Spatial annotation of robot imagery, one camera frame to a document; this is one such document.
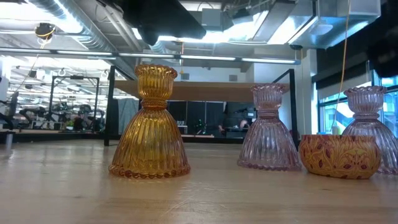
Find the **glass vase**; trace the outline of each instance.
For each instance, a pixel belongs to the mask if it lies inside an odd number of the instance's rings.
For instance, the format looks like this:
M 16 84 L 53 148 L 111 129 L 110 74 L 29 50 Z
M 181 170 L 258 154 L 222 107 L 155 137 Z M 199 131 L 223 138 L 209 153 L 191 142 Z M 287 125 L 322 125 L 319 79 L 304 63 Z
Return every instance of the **glass vase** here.
M 289 88 L 267 83 L 255 85 L 251 90 L 258 118 L 244 139 L 238 165 L 264 170 L 300 170 L 298 152 L 278 112 L 282 95 Z
M 344 92 L 348 106 L 354 112 L 354 121 L 344 130 L 343 135 L 367 135 L 376 137 L 381 150 L 381 165 L 378 172 L 398 174 L 398 143 L 394 134 L 378 119 L 382 109 L 386 88 L 367 86 L 350 88 Z
M 190 172 L 177 123 L 166 110 L 177 72 L 161 65 L 135 69 L 142 109 L 122 135 L 109 171 L 127 178 L 176 177 Z

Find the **shelf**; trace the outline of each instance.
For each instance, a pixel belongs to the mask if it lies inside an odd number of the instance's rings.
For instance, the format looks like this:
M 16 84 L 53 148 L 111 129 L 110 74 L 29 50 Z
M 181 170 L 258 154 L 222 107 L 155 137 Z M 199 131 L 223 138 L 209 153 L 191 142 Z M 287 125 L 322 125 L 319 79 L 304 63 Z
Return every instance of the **shelf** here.
M 170 100 L 253 102 L 255 83 L 174 82 Z M 115 81 L 115 88 L 141 98 L 137 81 Z

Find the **yellow bowl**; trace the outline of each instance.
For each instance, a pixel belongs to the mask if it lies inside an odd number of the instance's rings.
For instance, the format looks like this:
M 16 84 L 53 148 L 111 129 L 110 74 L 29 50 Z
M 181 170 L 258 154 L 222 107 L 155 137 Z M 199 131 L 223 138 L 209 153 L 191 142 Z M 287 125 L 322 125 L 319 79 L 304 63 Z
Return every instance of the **yellow bowl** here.
M 368 179 L 380 166 L 380 149 L 372 136 L 303 135 L 300 158 L 313 174 Z

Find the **wooden table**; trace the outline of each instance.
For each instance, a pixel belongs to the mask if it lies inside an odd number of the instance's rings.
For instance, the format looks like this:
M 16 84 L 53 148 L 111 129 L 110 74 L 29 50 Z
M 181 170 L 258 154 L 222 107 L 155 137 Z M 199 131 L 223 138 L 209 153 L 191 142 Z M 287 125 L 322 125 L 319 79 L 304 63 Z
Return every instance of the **wooden table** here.
M 190 175 L 126 180 L 102 141 L 15 144 L 0 151 L 0 223 L 398 223 L 398 177 L 252 170 L 240 145 L 185 147 Z

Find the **glass candle holder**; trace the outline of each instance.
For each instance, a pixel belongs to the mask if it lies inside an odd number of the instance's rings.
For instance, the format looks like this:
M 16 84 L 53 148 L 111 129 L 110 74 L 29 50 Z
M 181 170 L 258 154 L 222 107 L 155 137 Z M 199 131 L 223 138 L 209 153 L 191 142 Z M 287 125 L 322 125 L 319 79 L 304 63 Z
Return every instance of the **glass candle holder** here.
M 383 107 L 386 91 L 386 87 L 383 86 L 367 86 L 350 88 L 344 92 L 348 98 L 348 106 L 354 112 L 354 121 L 344 130 L 343 135 L 374 136 L 381 150 L 378 172 L 397 175 L 397 139 L 390 129 L 378 120 L 377 113 Z
M 300 170 L 298 152 L 278 112 L 282 95 L 289 88 L 266 83 L 255 85 L 251 90 L 258 118 L 244 139 L 238 165 L 264 170 Z
M 176 177 L 190 172 L 177 123 L 166 110 L 177 72 L 162 65 L 135 69 L 142 109 L 122 135 L 109 167 L 127 178 Z

